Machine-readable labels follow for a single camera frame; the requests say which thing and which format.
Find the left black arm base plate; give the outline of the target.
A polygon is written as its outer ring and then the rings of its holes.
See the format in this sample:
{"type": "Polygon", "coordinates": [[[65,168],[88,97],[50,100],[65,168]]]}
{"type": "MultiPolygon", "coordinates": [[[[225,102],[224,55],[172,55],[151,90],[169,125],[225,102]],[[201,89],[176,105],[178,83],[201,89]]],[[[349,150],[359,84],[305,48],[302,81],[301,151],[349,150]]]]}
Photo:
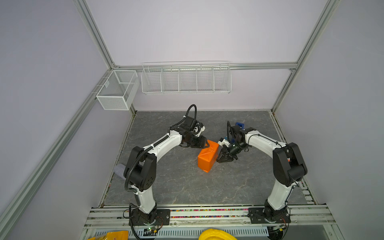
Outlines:
{"type": "Polygon", "coordinates": [[[149,214],[145,214],[138,209],[130,212],[133,226],[168,226],[171,220],[170,209],[154,209],[149,214]]]}

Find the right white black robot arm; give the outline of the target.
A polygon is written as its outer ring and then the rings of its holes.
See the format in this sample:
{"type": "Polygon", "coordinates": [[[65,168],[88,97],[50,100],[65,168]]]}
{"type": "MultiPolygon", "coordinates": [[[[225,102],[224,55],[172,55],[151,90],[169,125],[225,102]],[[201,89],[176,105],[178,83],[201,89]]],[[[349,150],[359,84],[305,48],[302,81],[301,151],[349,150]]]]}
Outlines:
{"type": "Polygon", "coordinates": [[[308,173],[299,146],[274,140],[255,128],[242,129],[238,125],[231,126],[230,122],[227,122],[227,137],[221,138],[219,145],[222,149],[217,158],[218,163],[237,160],[238,154],[241,151],[247,152],[250,147],[255,147],[272,158],[275,176],[272,192],[265,201],[264,209],[259,212],[250,210],[249,218],[260,216],[267,223],[289,223],[288,199],[293,188],[308,173]]]}

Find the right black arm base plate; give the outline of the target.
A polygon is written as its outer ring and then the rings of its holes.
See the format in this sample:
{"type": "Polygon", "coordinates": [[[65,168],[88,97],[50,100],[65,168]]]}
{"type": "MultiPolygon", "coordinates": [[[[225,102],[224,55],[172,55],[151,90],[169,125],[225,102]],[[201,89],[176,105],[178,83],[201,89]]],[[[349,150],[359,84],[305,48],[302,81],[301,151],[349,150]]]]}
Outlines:
{"type": "Polygon", "coordinates": [[[288,224],[291,222],[287,208],[275,211],[267,208],[249,208],[247,215],[252,224],[288,224]]]}

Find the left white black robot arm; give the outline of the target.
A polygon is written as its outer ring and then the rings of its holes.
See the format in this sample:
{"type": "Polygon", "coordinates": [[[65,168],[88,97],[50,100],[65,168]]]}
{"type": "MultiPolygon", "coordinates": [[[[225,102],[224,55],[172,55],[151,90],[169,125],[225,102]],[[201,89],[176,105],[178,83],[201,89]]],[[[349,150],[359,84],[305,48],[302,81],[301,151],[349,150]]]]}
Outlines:
{"type": "Polygon", "coordinates": [[[183,119],[170,126],[162,138],[147,146],[132,149],[124,170],[124,187],[135,195],[140,221],[149,224],[156,219],[157,203],[152,185],[156,179],[158,161],[177,146],[195,149],[209,147],[207,138],[202,136],[204,130],[204,124],[197,120],[197,106],[192,104],[183,119]]]}

